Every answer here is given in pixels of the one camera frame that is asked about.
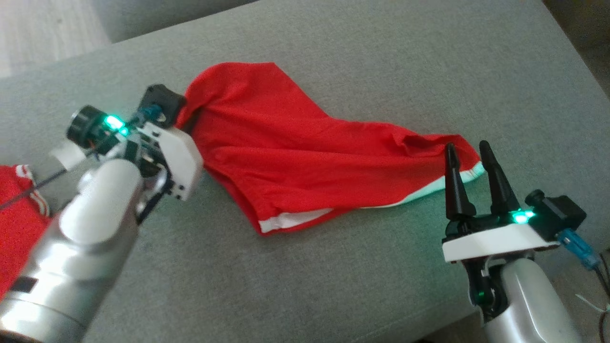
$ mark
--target light wood floor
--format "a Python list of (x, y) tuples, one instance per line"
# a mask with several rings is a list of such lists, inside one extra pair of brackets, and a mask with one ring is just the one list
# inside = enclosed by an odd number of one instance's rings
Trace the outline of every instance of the light wood floor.
[[(108, 45), (87, 0), (0, 0), (0, 78)], [(583, 51), (581, 55), (610, 95), (610, 45)], [(553, 284), (584, 341), (598, 342), (598, 313), (574, 295), (580, 293), (603, 307), (607, 300), (595, 275), (575, 262)], [(435, 343), (486, 342), (478, 316), (458, 321), (428, 339)]]

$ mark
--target gray fabric surface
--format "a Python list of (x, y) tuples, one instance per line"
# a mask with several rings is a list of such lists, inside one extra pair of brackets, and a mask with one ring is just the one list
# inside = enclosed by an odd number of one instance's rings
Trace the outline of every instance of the gray fabric surface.
[[(607, 247), (610, 103), (538, 1), (261, 0), (0, 81), (0, 163), (35, 170), (83, 104), (127, 113), (219, 62), (276, 62), (328, 114), (491, 142), (520, 199), (569, 194)], [(50, 185), (56, 203), (77, 173)], [(480, 211), (487, 179), (466, 186)], [(163, 200), (86, 342), (409, 342), (473, 309), (443, 193), (258, 237), (209, 176)], [(565, 251), (538, 255), (550, 274)]]
[(120, 42), (255, 0), (91, 0), (111, 42)]

